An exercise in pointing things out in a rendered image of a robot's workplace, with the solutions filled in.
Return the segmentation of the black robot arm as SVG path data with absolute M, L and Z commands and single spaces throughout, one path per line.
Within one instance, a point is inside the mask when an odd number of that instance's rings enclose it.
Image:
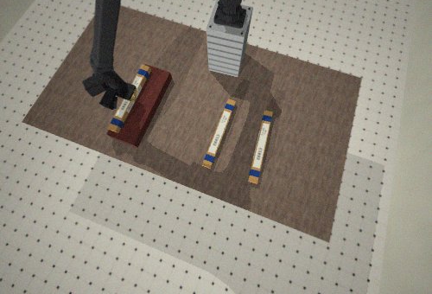
M 128 92 L 124 86 L 121 86 L 120 76 L 115 71 L 113 72 L 113 50 L 120 3 L 121 0 L 95 1 L 93 45 L 92 54 L 90 54 L 93 74 L 82 81 L 84 88 L 93 97 L 105 91 L 99 103 L 110 110 L 117 108 L 118 97 L 116 95 L 125 98 Z M 214 23 L 243 28 L 246 9 L 242 9 L 240 3 L 242 0 L 219 0 L 213 19 Z M 119 88 L 112 89 L 117 87 Z

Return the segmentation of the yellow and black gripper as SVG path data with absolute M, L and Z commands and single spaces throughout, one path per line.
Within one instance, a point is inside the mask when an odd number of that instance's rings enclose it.
M 129 101 L 135 101 L 137 99 L 137 96 L 136 96 L 137 88 L 134 85 L 132 85 L 130 83 L 127 83 L 127 82 L 124 82 L 122 80 L 122 85 L 121 86 L 124 86 L 128 90 L 128 92 L 127 92 L 125 98 L 117 96 L 117 95 L 116 95 L 116 97 L 119 97 L 119 98 L 122 98 L 122 99 L 126 99 L 126 100 L 129 100 Z M 131 97 L 133 95 L 134 95 L 134 99 Z

